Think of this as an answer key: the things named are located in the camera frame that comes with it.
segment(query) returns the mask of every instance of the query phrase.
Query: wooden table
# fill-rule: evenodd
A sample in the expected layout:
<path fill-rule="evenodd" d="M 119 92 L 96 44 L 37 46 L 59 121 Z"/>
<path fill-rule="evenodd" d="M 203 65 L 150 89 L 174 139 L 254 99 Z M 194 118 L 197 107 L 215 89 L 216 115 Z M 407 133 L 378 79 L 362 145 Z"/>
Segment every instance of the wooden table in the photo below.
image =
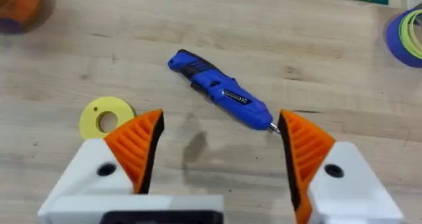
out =
<path fill-rule="evenodd" d="M 36 212 L 82 144 L 83 108 L 117 96 L 163 108 L 151 193 L 223 194 L 230 223 L 295 223 L 281 139 L 253 131 L 171 72 L 180 48 L 265 101 L 355 143 L 410 223 L 422 213 L 422 70 L 382 32 L 402 9 L 350 0 L 49 0 L 0 36 L 0 223 Z M 404 5 L 392 0 L 392 5 Z"/>

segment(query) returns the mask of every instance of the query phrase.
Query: label on rotary tool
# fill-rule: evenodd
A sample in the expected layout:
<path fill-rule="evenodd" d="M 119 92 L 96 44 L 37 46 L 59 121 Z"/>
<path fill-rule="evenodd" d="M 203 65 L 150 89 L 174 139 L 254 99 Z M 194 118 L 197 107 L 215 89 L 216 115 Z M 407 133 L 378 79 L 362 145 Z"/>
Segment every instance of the label on rotary tool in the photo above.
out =
<path fill-rule="evenodd" d="M 243 104 L 243 105 L 247 105 L 249 103 L 252 103 L 252 101 L 248 98 L 244 98 L 243 96 L 240 96 L 234 92 L 231 92 L 227 89 L 223 90 L 223 95 L 230 97 L 231 99 L 234 99 L 235 101 Z"/>

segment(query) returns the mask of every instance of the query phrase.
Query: blue tape roll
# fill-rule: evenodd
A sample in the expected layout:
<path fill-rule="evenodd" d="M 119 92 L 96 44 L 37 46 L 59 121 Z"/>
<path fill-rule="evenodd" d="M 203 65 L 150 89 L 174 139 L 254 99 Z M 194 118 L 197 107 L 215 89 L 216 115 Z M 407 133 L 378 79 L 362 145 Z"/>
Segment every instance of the blue tape roll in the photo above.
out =
<path fill-rule="evenodd" d="M 414 8 L 411 10 L 406 11 L 405 13 L 401 14 L 398 18 L 394 19 L 390 25 L 387 27 L 386 32 L 386 41 L 387 46 L 391 53 L 402 63 L 411 66 L 411 67 L 422 67 L 422 59 L 417 58 L 416 56 L 412 55 L 403 45 L 400 39 L 400 26 L 402 24 L 403 19 L 411 12 L 419 10 L 418 8 Z"/>

